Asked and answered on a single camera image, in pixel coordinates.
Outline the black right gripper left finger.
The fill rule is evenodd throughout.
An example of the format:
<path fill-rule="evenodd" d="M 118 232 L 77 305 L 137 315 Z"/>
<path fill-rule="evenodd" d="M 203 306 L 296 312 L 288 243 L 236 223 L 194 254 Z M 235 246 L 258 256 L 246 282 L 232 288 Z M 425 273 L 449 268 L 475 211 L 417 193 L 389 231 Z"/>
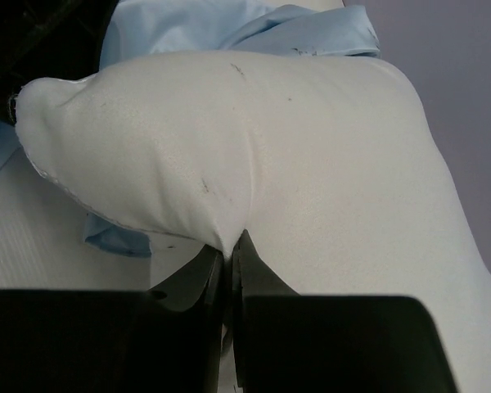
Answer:
<path fill-rule="evenodd" d="M 215 392 L 223 257 L 147 291 L 0 290 L 0 392 Z"/>

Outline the white pillow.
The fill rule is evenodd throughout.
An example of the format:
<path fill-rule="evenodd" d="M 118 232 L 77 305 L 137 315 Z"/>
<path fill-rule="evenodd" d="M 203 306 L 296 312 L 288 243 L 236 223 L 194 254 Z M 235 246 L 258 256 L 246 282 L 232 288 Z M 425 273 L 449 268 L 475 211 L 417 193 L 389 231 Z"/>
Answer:
<path fill-rule="evenodd" d="M 491 274 L 423 106 L 392 65 L 360 56 L 175 52 L 16 99 L 38 173 L 145 233 L 151 282 L 243 232 L 309 294 L 419 299 L 462 392 L 491 392 Z"/>

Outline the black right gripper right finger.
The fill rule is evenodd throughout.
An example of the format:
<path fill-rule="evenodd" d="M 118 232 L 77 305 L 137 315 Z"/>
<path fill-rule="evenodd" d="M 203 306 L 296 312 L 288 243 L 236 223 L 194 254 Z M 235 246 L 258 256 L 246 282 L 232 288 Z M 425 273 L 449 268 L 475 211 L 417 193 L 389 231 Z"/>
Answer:
<path fill-rule="evenodd" d="M 245 392 L 450 392 L 435 323 L 408 296 L 300 295 L 248 233 L 232 255 L 236 379 Z"/>

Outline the light blue pillowcase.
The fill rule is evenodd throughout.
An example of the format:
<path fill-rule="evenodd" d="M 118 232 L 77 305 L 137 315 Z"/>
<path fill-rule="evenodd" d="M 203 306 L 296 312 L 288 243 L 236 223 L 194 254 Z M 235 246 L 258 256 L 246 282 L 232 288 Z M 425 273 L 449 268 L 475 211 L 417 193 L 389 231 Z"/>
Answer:
<path fill-rule="evenodd" d="M 99 70 L 149 54 L 236 50 L 278 56 L 381 54 L 365 9 L 340 2 L 117 1 Z M 13 124 L 0 120 L 0 170 L 19 149 Z"/>

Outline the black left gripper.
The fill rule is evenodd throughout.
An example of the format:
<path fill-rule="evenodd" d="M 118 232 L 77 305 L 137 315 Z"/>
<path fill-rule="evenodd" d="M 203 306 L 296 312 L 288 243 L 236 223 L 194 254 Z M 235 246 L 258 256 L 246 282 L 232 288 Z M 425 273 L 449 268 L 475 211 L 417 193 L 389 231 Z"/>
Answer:
<path fill-rule="evenodd" d="M 78 80 L 99 70 L 116 0 L 0 0 L 0 120 L 14 124 L 14 96 L 28 82 Z"/>

